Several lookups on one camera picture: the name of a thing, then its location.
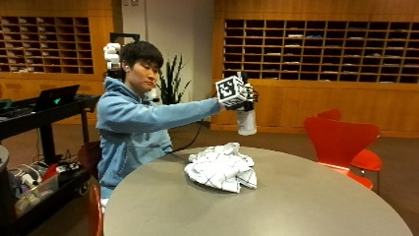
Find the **white crumpled cloth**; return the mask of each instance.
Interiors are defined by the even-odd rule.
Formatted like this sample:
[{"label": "white crumpled cloth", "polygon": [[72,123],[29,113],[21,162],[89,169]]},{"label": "white crumpled cloth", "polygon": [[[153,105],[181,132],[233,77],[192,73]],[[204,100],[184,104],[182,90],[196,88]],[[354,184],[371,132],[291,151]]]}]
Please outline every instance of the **white crumpled cloth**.
[{"label": "white crumpled cloth", "polygon": [[185,167],[190,179],[221,190],[240,193],[241,184],[257,188],[257,175],[252,157],[238,152],[240,143],[209,147],[189,156]]}]

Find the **wooden shelving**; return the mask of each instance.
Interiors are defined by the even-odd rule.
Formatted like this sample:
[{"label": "wooden shelving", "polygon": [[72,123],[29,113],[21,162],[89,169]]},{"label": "wooden shelving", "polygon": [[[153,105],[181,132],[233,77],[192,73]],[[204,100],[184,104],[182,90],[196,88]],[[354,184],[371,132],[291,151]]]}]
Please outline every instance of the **wooden shelving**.
[{"label": "wooden shelving", "polygon": [[419,83],[419,23],[225,20],[222,76]]},{"label": "wooden shelving", "polygon": [[89,19],[0,17],[0,72],[95,74]]}]

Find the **white bottle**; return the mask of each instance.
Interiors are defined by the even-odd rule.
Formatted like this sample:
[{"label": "white bottle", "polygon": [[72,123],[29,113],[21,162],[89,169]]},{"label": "white bottle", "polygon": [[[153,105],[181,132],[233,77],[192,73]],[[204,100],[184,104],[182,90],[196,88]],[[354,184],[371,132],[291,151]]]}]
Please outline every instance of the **white bottle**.
[{"label": "white bottle", "polygon": [[257,133],[257,122],[254,110],[237,110],[238,135],[249,136]]}]

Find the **laptop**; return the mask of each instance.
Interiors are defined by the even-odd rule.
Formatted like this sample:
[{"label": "laptop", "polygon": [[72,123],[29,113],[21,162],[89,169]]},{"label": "laptop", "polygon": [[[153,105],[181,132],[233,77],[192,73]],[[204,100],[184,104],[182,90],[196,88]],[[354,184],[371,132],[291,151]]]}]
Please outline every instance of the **laptop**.
[{"label": "laptop", "polygon": [[20,106],[15,103],[16,109],[9,110],[5,113],[1,113],[1,117],[20,117],[29,115],[32,113],[48,110],[53,107],[65,105],[71,103],[75,99],[76,93],[79,91],[80,85],[45,89],[41,91],[39,98],[35,99],[33,103]]}]

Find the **chair back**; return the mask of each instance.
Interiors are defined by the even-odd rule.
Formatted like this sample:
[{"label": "chair back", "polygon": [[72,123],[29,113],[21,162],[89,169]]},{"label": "chair back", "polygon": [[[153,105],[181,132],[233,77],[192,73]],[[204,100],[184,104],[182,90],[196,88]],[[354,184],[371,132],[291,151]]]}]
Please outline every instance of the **chair back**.
[{"label": "chair back", "polygon": [[349,169],[357,154],[378,139],[374,124],[343,122],[317,116],[303,121],[311,139],[317,161],[331,167]]},{"label": "chair back", "polygon": [[317,113],[318,117],[329,119],[329,120],[341,120],[341,110],[338,108],[333,108],[330,110],[326,110],[323,112]]},{"label": "chair back", "polygon": [[104,235],[104,214],[101,194],[97,185],[92,184],[89,193],[89,236]]},{"label": "chair back", "polygon": [[79,149],[77,156],[84,169],[99,180],[97,164],[103,159],[101,142],[85,143]]}]

